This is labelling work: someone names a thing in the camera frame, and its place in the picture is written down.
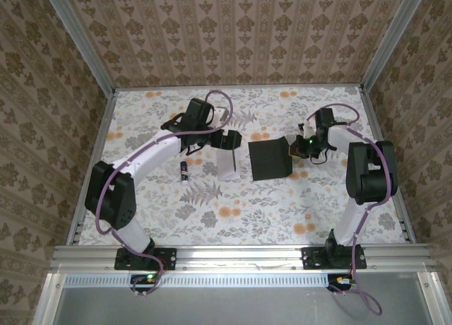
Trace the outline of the wide aluminium frame rail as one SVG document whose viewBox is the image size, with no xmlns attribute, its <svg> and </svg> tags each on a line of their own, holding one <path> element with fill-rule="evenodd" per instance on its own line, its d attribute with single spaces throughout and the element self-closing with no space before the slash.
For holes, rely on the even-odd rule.
<svg viewBox="0 0 452 325">
<path fill-rule="evenodd" d="M 289 273 L 301 271 L 302 245 L 181 246 L 177 273 Z M 425 244 L 364 244 L 369 272 L 431 271 L 434 260 Z M 52 273 L 109 273 L 114 270 L 118 246 L 58 246 Z"/>
</svg>

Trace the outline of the grey metal panel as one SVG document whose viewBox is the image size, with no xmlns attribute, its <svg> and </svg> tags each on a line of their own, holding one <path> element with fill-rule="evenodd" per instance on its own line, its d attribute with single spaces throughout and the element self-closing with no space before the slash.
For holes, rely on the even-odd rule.
<svg viewBox="0 0 452 325">
<path fill-rule="evenodd" d="M 435 272 L 361 273 L 374 301 L 326 288 L 65 288 L 47 276 L 32 325 L 452 325 Z"/>
</svg>

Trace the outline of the aluminium table side rail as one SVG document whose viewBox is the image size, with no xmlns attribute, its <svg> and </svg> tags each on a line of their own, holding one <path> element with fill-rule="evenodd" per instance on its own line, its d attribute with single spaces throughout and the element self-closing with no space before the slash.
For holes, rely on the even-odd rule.
<svg viewBox="0 0 452 325">
<path fill-rule="evenodd" d="M 83 186 L 81 188 L 80 195 L 78 197 L 78 202 L 73 215 L 73 220 L 69 229 L 68 237 L 66 238 L 66 246 L 77 245 L 79 243 L 80 234 L 83 231 L 83 224 L 86 215 L 85 208 L 85 198 L 88 193 L 88 187 L 90 183 L 90 176 L 92 173 L 93 166 L 102 157 L 102 152 L 105 147 L 105 142 L 107 140 L 107 134 L 114 114 L 114 108 L 117 102 L 117 90 L 113 90 L 112 94 L 107 100 L 104 114 L 102 116 L 99 129 L 97 131 L 97 137 L 93 146 L 92 155 L 90 157 L 90 162 L 83 180 Z"/>
<path fill-rule="evenodd" d="M 370 96 L 368 94 L 367 89 L 363 86 L 359 86 L 359 92 L 362 99 L 362 103 L 364 106 L 364 110 L 367 115 L 367 119 L 369 122 L 369 126 L 372 132 L 372 135 L 375 139 L 383 140 L 383 134 L 381 131 L 380 124 L 378 122 L 375 110 L 373 108 Z M 400 224 L 402 225 L 403 234 L 405 236 L 405 240 L 409 243 L 417 243 L 417 238 L 410 221 L 410 216 L 408 210 L 406 208 L 403 195 L 401 190 L 398 189 L 398 192 L 393 196 L 393 204 L 395 206 L 395 211 L 398 215 L 398 219 Z"/>
</svg>

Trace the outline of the white paper letter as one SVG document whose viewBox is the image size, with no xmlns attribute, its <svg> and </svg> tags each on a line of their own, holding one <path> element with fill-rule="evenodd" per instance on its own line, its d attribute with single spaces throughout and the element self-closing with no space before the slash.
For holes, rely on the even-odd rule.
<svg viewBox="0 0 452 325">
<path fill-rule="evenodd" d="M 239 159 L 236 156 L 237 171 L 232 169 L 231 150 L 218 150 L 217 153 L 217 171 L 219 180 L 232 180 L 240 178 Z"/>
</svg>

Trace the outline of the aluminium frame post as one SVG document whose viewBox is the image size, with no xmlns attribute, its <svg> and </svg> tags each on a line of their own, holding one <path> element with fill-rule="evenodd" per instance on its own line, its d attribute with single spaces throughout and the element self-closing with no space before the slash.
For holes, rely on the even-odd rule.
<svg viewBox="0 0 452 325">
<path fill-rule="evenodd" d="M 375 84 L 421 1 L 401 1 L 360 83 L 363 90 L 369 92 Z"/>
<path fill-rule="evenodd" d="M 69 0 L 49 0 L 49 2 L 74 41 L 102 92 L 107 98 L 111 98 L 114 94 L 115 85 L 103 65 L 100 55 L 95 50 L 88 31 L 83 27 L 82 20 L 78 17 L 75 7 L 70 4 Z"/>
</svg>

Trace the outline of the black box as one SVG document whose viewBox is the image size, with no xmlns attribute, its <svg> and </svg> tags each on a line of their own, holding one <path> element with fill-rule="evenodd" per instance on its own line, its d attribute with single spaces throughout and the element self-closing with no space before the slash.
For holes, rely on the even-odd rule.
<svg viewBox="0 0 452 325">
<path fill-rule="evenodd" d="M 280 179 L 292 174 L 289 143 L 283 136 L 267 141 L 248 143 L 254 181 Z"/>
</svg>

